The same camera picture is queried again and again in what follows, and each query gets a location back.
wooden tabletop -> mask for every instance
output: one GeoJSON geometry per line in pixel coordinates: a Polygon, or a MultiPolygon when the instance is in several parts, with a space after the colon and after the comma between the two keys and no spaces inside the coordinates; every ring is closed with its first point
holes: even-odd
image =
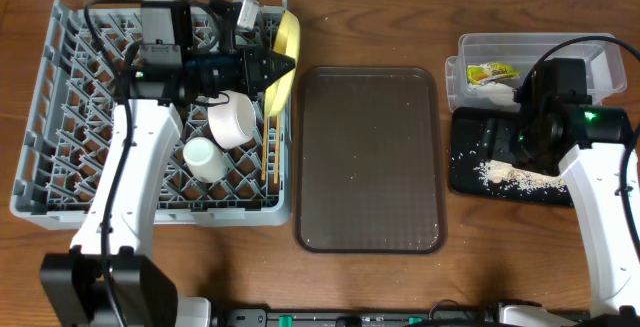
{"type": "MultiPolygon", "coordinates": [[[[87,0],[62,0],[80,8],[87,0]]],[[[280,0],[259,0],[277,5],[280,0]]],[[[53,0],[0,0],[0,324],[55,325],[38,271],[74,231],[46,231],[8,208],[53,0]]],[[[302,28],[298,75],[313,66],[417,66],[435,77],[447,159],[451,113],[444,63],[471,32],[609,32],[640,47],[640,0],[289,0],[302,28]]],[[[623,53],[629,88],[606,103],[640,117],[640,65],[623,53]]],[[[180,292],[224,307],[430,308],[498,298],[586,310],[590,288],[576,214],[446,193],[448,241],[428,257],[313,255],[292,224],[161,226],[155,262],[180,292]]]]}

yellow plate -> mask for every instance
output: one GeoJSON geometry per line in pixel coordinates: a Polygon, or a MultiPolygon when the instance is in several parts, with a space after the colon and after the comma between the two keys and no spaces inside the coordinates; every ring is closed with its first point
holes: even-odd
{"type": "MultiPolygon", "coordinates": [[[[284,11],[282,15],[273,50],[293,58],[297,65],[298,55],[300,54],[300,22],[289,11],[284,11]]],[[[275,116],[284,109],[291,94],[295,75],[296,69],[294,68],[267,88],[264,98],[265,116],[275,116]]]]}

black baking tray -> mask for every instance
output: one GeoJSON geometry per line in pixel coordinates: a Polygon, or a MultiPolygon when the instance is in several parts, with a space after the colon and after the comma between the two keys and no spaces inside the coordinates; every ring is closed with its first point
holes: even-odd
{"type": "Polygon", "coordinates": [[[315,253],[442,248],[433,77],[418,68],[320,67],[303,76],[298,103],[298,243],[315,253]]]}
{"type": "Polygon", "coordinates": [[[489,183],[485,186],[476,168],[483,162],[483,137],[489,118],[502,121],[514,119],[513,113],[459,107],[453,112],[451,122],[451,145],[449,155],[449,182],[451,189],[463,194],[534,202],[559,206],[573,206],[569,191],[557,188],[539,188],[525,192],[511,188],[508,183],[489,183]]]}

white crumbs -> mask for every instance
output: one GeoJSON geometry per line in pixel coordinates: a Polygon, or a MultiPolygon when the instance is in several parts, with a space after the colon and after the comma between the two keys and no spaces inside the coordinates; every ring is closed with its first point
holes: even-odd
{"type": "Polygon", "coordinates": [[[489,182],[502,183],[507,182],[504,186],[505,190],[515,188],[520,191],[532,191],[538,188],[556,188],[565,190],[567,185],[562,177],[545,176],[538,173],[528,172],[514,168],[509,163],[500,161],[482,162],[480,166],[474,168],[480,171],[480,180],[485,186],[489,186],[489,182]]]}

green tape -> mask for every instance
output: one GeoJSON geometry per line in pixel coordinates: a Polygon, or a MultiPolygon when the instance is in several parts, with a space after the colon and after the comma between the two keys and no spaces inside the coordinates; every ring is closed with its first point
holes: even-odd
{"type": "Polygon", "coordinates": [[[280,316],[280,327],[293,327],[293,317],[280,316]]]}

